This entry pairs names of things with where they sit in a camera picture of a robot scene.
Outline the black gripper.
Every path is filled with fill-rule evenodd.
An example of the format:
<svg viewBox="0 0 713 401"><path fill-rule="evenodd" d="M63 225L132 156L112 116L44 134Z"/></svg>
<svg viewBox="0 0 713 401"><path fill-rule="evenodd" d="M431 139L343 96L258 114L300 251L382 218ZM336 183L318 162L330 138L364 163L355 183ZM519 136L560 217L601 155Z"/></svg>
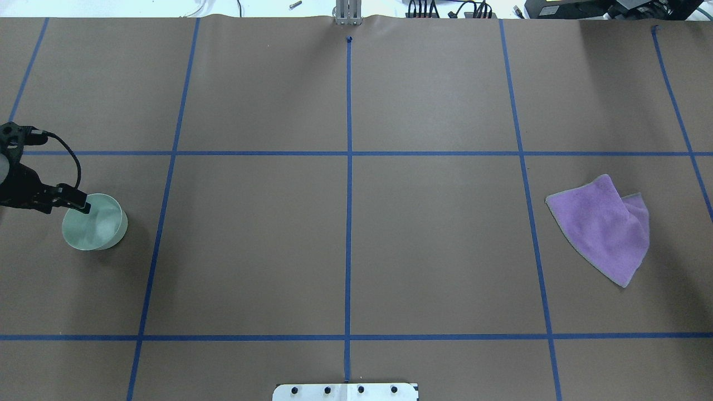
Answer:
<svg viewBox="0 0 713 401"><path fill-rule="evenodd" d="M10 167L1 185L1 206L34 210L46 215L53 207L68 208L84 215L91 212L87 194L68 184L53 186L41 182L35 170L18 163Z"/></svg>

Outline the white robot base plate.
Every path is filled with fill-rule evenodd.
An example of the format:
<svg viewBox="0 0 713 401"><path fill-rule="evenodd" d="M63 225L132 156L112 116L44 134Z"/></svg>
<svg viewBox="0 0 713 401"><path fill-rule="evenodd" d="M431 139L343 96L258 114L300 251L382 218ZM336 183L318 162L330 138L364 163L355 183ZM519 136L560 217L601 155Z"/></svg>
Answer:
<svg viewBox="0 0 713 401"><path fill-rule="evenodd" d="M419 391L412 383L285 384L272 400L419 400Z"/></svg>

